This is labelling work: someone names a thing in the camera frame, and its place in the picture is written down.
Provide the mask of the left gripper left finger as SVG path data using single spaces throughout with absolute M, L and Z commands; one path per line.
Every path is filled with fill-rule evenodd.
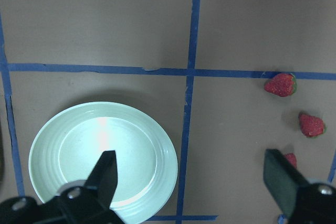
M 59 188 L 56 194 L 61 217 L 57 223 L 123 223 L 110 209 L 118 184 L 115 151 L 104 151 L 88 178 Z

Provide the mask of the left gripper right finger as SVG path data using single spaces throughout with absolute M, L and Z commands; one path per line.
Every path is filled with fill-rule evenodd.
M 335 223 L 335 187 L 308 181 L 277 149 L 265 150 L 263 180 L 288 223 Z

